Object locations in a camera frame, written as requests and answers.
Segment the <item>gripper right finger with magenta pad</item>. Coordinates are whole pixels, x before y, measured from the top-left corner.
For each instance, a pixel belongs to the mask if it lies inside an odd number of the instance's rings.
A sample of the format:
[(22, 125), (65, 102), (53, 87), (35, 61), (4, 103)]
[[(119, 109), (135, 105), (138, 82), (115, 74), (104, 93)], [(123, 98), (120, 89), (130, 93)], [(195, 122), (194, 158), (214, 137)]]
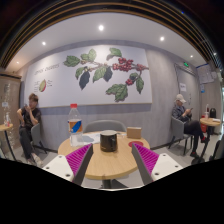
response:
[(144, 185), (182, 169), (182, 166), (167, 153), (157, 154), (144, 146), (133, 144), (132, 154)]

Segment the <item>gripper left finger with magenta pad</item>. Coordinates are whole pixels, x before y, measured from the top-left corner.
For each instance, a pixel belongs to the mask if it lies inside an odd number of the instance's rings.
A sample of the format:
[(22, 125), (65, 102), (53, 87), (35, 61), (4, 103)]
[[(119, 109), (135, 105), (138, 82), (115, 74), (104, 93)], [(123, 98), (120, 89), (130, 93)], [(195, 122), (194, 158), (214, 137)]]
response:
[(92, 155), (93, 145), (87, 144), (66, 156), (58, 155), (43, 170), (80, 186)]

